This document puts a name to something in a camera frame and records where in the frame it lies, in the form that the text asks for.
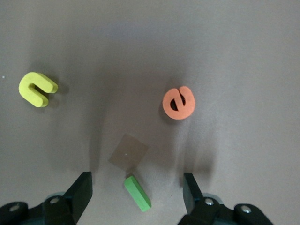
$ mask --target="letter c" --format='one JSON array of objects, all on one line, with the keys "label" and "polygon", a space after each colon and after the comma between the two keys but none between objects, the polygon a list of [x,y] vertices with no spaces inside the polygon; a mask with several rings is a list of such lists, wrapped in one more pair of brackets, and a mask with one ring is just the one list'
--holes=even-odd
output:
[{"label": "letter c", "polygon": [[58,86],[44,74],[30,72],[26,74],[19,84],[20,95],[35,107],[45,107],[48,99],[38,92],[34,87],[38,86],[46,93],[57,92]]}]

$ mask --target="green foam block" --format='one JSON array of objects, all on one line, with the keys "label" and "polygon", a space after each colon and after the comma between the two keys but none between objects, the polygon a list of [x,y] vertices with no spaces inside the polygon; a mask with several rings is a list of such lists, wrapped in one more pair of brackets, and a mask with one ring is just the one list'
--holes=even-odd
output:
[{"label": "green foam block", "polygon": [[134,176],[128,177],[124,181],[124,185],[142,212],[145,212],[151,208],[150,199]]}]

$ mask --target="bolt head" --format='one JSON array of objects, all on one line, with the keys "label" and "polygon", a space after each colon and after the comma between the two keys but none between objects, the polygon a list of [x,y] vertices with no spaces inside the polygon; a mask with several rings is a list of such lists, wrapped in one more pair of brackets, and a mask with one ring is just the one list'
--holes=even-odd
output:
[{"label": "bolt head", "polygon": [[245,213],[251,213],[251,209],[246,205],[242,205],[241,209]]},{"label": "bolt head", "polygon": [[206,198],[206,199],[205,199],[205,203],[206,203],[207,205],[213,205],[213,204],[214,204],[214,201],[213,201],[211,198]]}]

